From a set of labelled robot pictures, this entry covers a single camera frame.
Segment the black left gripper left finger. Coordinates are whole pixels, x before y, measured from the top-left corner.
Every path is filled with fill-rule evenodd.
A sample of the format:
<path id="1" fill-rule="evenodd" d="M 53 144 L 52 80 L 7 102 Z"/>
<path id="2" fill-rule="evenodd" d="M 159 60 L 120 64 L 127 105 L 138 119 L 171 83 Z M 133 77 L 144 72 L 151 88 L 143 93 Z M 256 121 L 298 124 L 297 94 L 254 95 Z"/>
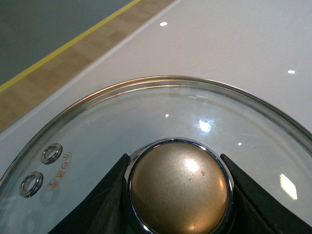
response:
<path id="1" fill-rule="evenodd" d="M 87 197 L 49 233 L 139 234 L 140 224 L 130 203 L 125 179 L 130 159 L 124 154 Z"/>

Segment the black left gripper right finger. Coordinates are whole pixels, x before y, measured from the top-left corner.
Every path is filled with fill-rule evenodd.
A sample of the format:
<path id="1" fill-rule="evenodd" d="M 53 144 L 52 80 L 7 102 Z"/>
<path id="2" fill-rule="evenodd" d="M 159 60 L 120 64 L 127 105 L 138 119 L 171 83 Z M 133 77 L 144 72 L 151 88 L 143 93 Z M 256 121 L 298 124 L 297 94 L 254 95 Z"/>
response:
<path id="1" fill-rule="evenodd" d="M 284 207 L 225 154 L 234 179 L 235 218 L 231 234 L 310 234 L 312 227 Z"/>

